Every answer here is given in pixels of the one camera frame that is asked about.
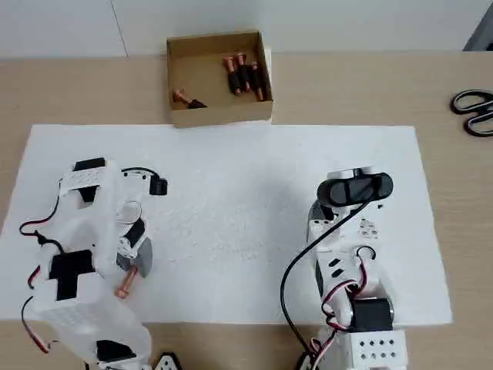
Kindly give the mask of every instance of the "scissors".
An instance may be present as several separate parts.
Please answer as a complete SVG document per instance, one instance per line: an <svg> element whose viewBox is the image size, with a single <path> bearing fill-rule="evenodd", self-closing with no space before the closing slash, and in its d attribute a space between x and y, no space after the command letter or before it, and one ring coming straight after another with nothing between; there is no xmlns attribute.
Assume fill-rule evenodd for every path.
<svg viewBox="0 0 493 370"><path fill-rule="evenodd" d="M481 98L482 102L471 104L470 106L461 106L459 103L461 99L466 96ZM471 117L464 122L464 130L469 135L477 137L493 136L493 92L475 89L465 90L452 98L450 101L450 109L455 114L477 113L476 116ZM492 120L491 129L479 130L474 127L476 123L485 122L489 119Z"/></svg>

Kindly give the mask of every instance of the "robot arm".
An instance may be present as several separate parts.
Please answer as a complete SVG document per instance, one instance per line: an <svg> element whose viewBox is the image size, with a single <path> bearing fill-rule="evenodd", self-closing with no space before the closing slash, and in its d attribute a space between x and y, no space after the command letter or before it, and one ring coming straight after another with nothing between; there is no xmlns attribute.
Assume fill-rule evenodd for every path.
<svg viewBox="0 0 493 370"><path fill-rule="evenodd" d="M42 245L41 274L35 286L34 275L29 279L34 311L86 363L150 369L149 331L121 298L132 279L145 278L152 267L140 200L146 193L166 195L166 185L151 170L121 170L104 158L83 160L61 179L57 207L41 233L22 232L34 222L21 226Z"/></svg>
<svg viewBox="0 0 493 370"><path fill-rule="evenodd" d="M393 191L386 173L372 167L329 173L310 209L307 243L367 207L325 237L315 248L315 275L327 327L312 339L313 353L300 368L406 369L404 332L393 328L389 281L381 279L378 221Z"/></svg>

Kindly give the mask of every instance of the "white foam board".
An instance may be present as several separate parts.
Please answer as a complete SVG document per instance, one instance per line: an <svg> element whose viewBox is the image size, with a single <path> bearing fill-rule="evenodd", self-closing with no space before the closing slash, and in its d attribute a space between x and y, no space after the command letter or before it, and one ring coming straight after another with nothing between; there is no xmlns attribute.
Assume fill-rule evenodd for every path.
<svg viewBox="0 0 493 370"><path fill-rule="evenodd" d="M154 266L134 284L130 307L142 321L284 323L279 284L305 245L307 214L331 170L378 165L394 180L378 225L379 259L392 280L397 325L451 321L448 289L418 143L412 127L33 126L0 239L0 318L19 318L39 246L18 226L52 208L57 180L90 157L148 166L169 194L143 207ZM287 283L293 319L320 323L312 261Z"/></svg>

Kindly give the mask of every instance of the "red wire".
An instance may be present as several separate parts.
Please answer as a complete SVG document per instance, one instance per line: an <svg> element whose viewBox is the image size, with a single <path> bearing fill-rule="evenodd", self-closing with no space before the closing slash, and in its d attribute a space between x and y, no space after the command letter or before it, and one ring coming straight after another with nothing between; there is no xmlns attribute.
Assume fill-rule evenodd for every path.
<svg viewBox="0 0 493 370"><path fill-rule="evenodd" d="M36 275L39 274L40 270L41 270L41 266L38 265L38 267L29 275L29 278L28 278L29 288L34 289L34 286L32 285L32 281L34 280Z"/></svg>

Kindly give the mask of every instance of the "open cardboard box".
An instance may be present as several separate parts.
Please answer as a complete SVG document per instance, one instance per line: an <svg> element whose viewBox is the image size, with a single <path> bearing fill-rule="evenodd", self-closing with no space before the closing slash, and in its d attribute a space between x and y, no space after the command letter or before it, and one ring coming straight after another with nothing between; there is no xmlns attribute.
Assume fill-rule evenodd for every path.
<svg viewBox="0 0 493 370"><path fill-rule="evenodd" d="M169 107L175 126L207 126L272 116L273 97L260 32L175 37L167 40L166 47ZM263 102L257 101L253 91L240 96L231 93L223 57L237 52L246 53L247 63L258 62L265 84ZM173 90L181 88L207 108L187 109L182 103L173 102Z"/></svg>

